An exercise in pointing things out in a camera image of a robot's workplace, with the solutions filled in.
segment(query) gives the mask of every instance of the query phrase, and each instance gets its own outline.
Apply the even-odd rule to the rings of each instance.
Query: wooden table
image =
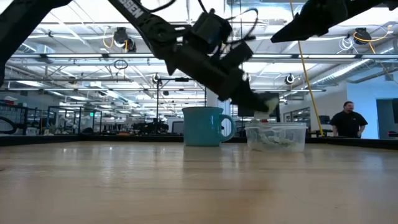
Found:
[[[0,147],[0,223],[398,222],[398,151],[309,144]]]

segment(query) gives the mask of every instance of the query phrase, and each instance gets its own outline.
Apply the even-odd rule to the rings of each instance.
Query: teal mug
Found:
[[[220,146],[220,142],[230,140],[236,132],[236,124],[231,116],[222,114],[217,107],[189,107],[182,109],[184,114],[184,143],[186,146]],[[221,122],[231,121],[231,133],[224,136]]]

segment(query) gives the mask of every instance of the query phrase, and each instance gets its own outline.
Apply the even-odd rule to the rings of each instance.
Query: black shirt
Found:
[[[330,124],[337,127],[339,136],[358,138],[359,128],[367,125],[368,122],[359,113],[342,111],[334,115]]]

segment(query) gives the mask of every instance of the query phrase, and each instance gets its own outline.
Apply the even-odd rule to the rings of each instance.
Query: plastic container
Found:
[[[305,123],[248,123],[246,136],[250,149],[258,151],[302,152]]]

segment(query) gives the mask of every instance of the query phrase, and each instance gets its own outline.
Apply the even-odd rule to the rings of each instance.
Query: mug handle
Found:
[[[231,133],[228,136],[224,136],[223,133],[220,133],[220,139],[222,142],[230,140],[236,133],[236,124],[235,124],[234,119],[231,116],[226,115],[226,114],[220,114],[220,120],[221,120],[220,125],[225,119],[228,119],[231,122]]]

